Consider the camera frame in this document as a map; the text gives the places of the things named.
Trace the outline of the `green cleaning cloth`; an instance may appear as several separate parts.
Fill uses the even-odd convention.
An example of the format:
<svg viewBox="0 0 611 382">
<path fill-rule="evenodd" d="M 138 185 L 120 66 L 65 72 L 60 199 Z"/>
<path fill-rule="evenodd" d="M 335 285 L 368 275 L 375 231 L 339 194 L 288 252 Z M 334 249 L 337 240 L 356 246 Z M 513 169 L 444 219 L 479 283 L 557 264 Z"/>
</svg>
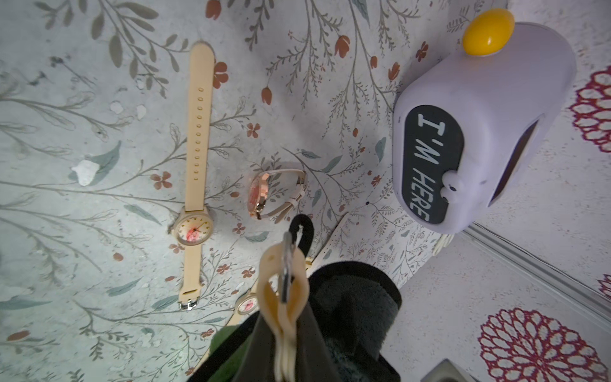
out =
<svg viewBox="0 0 611 382">
<path fill-rule="evenodd" d="M 288 232 L 305 256 L 313 242 L 308 216 L 297 215 Z M 328 264 L 308 276 L 310 304 L 341 381 L 397 381 L 399 374 L 380 353 L 402 305 L 397 286 L 382 270 L 348 261 Z M 238 347 L 240 327 L 220 330 L 194 381 L 233 381 L 248 343 Z"/>
</svg>

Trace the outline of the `beige watch top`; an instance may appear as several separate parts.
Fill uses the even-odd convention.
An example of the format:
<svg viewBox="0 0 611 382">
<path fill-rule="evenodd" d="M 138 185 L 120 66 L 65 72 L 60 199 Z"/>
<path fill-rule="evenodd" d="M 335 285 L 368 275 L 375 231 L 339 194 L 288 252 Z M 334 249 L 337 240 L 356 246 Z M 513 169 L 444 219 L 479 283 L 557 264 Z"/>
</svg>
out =
<svg viewBox="0 0 611 382">
<path fill-rule="evenodd" d="M 259 262 L 256 296 L 263 319 L 275 337 L 276 381 L 296 381 L 298 353 L 297 320 L 304 311 L 310 286 L 305 256 L 290 232 L 268 248 Z"/>
</svg>

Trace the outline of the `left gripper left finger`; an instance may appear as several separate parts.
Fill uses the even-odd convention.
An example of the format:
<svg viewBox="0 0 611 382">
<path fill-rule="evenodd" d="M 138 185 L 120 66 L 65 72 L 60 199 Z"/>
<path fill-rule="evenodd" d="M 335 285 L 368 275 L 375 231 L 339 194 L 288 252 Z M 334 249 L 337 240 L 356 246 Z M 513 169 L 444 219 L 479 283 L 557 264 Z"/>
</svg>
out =
<svg viewBox="0 0 611 382">
<path fill-rule="evenodd" d="M 252 315 L 234 334 L 238 338 L 238 347 L 246 342 L 248 346 L 232 380 L 275 381 L 275 336 L 262 314 Z"/>
</svg>

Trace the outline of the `rose gold small watch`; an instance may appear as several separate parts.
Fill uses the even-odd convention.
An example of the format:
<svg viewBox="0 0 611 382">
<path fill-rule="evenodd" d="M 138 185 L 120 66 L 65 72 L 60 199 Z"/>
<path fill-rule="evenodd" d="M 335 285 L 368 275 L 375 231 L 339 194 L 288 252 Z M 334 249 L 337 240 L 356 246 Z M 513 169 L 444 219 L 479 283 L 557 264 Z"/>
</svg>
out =
<svg viewBox="0 0 611 382">
<path fill-rule="evenodd" d="M 304 170 L 278 169 L 258 174 L 248 193 L 248 213 L 257 221 L 283 221 L 298 207 L 306 193 Z"/>
</svg>

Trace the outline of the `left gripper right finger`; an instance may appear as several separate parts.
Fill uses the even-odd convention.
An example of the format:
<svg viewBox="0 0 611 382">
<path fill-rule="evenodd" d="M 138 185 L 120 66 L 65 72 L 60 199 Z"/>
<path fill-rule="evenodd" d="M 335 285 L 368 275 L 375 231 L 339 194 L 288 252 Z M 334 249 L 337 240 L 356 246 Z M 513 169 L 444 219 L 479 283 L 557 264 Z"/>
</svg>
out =
<svg viewBox="0 0 611 382">
<path fill-rule="evenodd" d="M 297 320 L 295 375 L 299 382 L 341 381 L 309 303 Z"/>
</svg>

